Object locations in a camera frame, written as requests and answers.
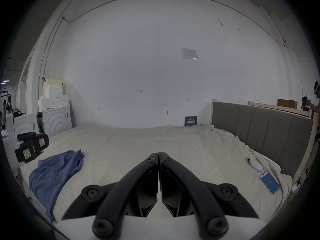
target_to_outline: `blue cloth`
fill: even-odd
[[[64,184],[83,165],[84,155],[81,150],[57,154],[38,161],[38,168],[29,177],[30,191],[38,198],[46,208],[46,214],[50,221],[54,221],[54,205]]]

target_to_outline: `gray upholstered headboard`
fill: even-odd
[[[309,155],[304,158],[305,153],[310,154],[317,130],[317,122],[306,116],[223,102],[213,102],[212,124],[237,135],[253,150],[272,159],[295,182],[307,162]]]

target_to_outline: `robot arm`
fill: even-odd
[[[198,237],[202,239],[225,236],[230,228],[225,215],[260,221],[235,186],[200,181],[164,152],[151,154],[119,182],[86,186],[62,220],[80,223],[85,217],[92,218],[92,234],[96,238],[119,239],[125,215],[147,217],[157,203],[158,177],[164,205],[173,217],[194,215]]]

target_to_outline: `smartphone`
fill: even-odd
[[[259,176],[263,184],[266,185],[271,194],[276,193],[280,189],[280,185],[276,180],[266,171]]]

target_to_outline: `styrofoam box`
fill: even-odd
[[[59,98],[63,97],[62,95],[62,87],[51,87],[48,86],[45,90],[45,98]]]
[[[40,98],[38,100],[39,111],[70,106],[69,97],[66,95],[59,98]]]

